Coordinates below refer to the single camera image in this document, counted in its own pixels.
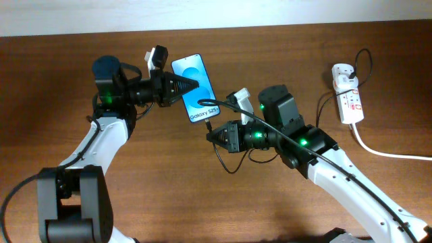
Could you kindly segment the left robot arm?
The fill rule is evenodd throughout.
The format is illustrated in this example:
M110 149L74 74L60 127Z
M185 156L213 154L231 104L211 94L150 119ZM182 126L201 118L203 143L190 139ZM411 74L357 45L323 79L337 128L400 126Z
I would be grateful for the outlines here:
M132 135L138 106L168 107L198 88L196 80L163 71L165 57L149 61L147 80L127 79L133 65L102 56L92 65L98 93L92 100L90 130L58 167L46 167L37 179L38 227L42 242L135 242L113 224L105 174Z

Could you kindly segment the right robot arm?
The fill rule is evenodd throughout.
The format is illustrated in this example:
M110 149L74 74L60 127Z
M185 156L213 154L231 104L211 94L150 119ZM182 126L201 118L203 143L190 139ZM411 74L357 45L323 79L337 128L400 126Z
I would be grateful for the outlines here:
M258 95L264 117L244 108L241 99L201 99L203 106L223 106L249 118L229 121L207 140L229 153L275 149L282 162L324 189L361 224L374 242L430 242L431 226L395 203L348 158L322 129L306 125L294 97L284 85Z

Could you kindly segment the blue Galaxy smartphone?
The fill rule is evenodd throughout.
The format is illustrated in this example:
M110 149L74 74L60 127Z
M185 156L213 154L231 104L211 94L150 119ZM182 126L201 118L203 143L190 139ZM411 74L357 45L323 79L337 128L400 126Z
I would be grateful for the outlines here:
M202 106L201 99L216 99L209 75L200 54L196 53L172 61L174 74L196 80L199 87L182 96L188 119L191 123L214 117L220 114L218 106Z

